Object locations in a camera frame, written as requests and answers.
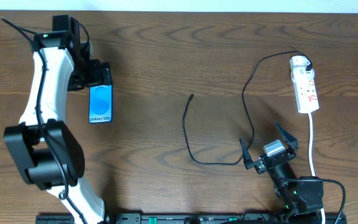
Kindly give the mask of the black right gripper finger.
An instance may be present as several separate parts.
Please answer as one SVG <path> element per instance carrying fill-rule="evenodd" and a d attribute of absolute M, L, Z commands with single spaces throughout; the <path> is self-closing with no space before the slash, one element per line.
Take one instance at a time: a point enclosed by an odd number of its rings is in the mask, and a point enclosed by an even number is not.
<path fill-rule="evenodd" d="M 284 130 L 277 122 L 275 122 L 275 126 L 278 129 L 279 133 L 281 134 L 285 144 L 291 149 L 291 150 L 297 150 L 298 149 L 298 140 L 296 137 L 291 135 L 289 132 Z"/>
<path fill-rule="evenodd" d="M 239 142 L 240 142 L 240 145 L 242 148 L 242 156 L 243 156 L 244 166 L 246 167 L 247 170 L 249 170 L 252 168 L 253 160 L 249 154 L 249 149 L 245 145 L 242 138 L 239 139 Z"/>

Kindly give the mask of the blue Galaxy smartphone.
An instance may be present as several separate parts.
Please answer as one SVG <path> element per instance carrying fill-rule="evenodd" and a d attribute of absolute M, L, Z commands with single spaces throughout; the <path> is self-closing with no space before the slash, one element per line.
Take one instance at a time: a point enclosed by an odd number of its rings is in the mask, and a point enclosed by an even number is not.
<path fill-rule="evenodd" d="M 112 85 L 91 87 L 89 89 L 89 123 L 110 123 L 112 118 Z"/>

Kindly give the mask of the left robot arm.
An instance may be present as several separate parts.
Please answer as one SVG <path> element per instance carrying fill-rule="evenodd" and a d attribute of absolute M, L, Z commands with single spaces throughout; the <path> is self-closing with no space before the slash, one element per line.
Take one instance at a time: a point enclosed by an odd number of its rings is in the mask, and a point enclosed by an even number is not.
<path fill-rule="evenodd" d="M 19 123 L 4 130 L 4 142 L 23 179 L 59 199 L 73 223 L 115 223 L 116 216 L 85 178 L 85 155 L 66 123 L 67 94 L 89 89 L 92 123 L 112 120 L 110 65 L 92 57 L 82 42 L 83 24 L 69 15 L 53 16 L 52 30 L 19 27 L 30 44 L 34 77 Z"/>

